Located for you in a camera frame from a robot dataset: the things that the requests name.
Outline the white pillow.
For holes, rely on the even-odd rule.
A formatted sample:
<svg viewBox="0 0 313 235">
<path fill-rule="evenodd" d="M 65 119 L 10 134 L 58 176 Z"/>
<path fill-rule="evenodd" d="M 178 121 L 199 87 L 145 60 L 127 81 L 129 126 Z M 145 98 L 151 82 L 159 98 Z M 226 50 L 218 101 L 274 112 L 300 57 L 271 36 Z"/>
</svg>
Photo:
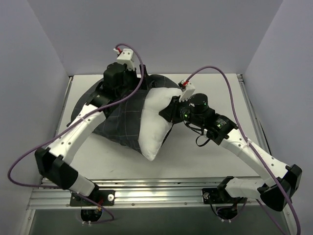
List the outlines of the white pillow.
<svg viewBox="0 0 313 235">
<path fill-rule="evenodd" d="M 144 101 L 140 119 L 138 143 L 141 154 L 153 161 L 162 143 L 172 128 L 172 123 L 159 115 L 171 102 L 172 97 L 181 95 L 178 88 L 152 88 Z"/>
</svg>

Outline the dark grey checked pillowcase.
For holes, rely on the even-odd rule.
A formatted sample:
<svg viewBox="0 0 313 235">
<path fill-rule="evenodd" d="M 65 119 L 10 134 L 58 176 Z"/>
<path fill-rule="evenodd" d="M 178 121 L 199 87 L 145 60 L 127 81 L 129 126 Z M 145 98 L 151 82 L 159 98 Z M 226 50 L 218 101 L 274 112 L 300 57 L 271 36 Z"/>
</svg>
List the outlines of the dark grey checked pillowcase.
<svg viewBox="0 0 313 235">
<path fill-rule="evenodd" d="M 152 88 L 179 89 L 179 86 L 174 81 L 163 75 L 151 74 L 147 81 L 152 83 L 150 89 L 139 89 L 127 101 L 117 105 L 112 114 L 95 128 L 94 133 L 122 146 L 127 146 L 141 154 L 138 143 L 140 119 L 144 101 L 148 92 Z M 163 143 L 170 134 L 170 131 L 166 135 Z"/>
</svg>

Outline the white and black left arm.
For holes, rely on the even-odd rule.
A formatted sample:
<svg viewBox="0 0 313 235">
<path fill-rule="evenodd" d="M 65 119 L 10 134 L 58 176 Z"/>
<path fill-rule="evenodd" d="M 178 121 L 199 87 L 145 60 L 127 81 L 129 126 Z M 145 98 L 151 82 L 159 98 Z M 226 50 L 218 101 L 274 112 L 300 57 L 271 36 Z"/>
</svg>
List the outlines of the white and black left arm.
<svg viewBox="0 0 313 235">
<path fill-rule="evenodd" d="M 68 131 L 46 148 L 35 151 L 39 173 L 60 188 L 81 194 L 87 205 L 94 205 L 99 198 L 96 185 L 70 164 L 89 135 L 116 109 L 115 103 L 124 100 L 139 82 L 134 66 L 118 62 L 108 65 Z"/>
</svg>

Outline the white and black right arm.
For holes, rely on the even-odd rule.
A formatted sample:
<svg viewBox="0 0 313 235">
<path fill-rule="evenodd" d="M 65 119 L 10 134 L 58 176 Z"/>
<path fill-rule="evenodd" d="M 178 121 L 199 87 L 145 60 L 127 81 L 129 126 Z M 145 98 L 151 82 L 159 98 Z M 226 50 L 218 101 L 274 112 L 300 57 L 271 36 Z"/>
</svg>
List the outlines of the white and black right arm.
<svg viewBox="0 0 313 235">
<path fill-rule="evenodd" d="M 259 180 L 227 176 L 217 187 L 218 200 L 231 203 L 239 198 L 257 199 L 280 212 L 298 189 L 302 169 L 275 159 L 251 140 L 245 140 L 236 123 L 209 107 L 205 94 L 194 94 L 188 101 L 174 96 L 159 115 L 173 124 L 184 123 L 232 152 L 259 175 Z"/>
</svg>

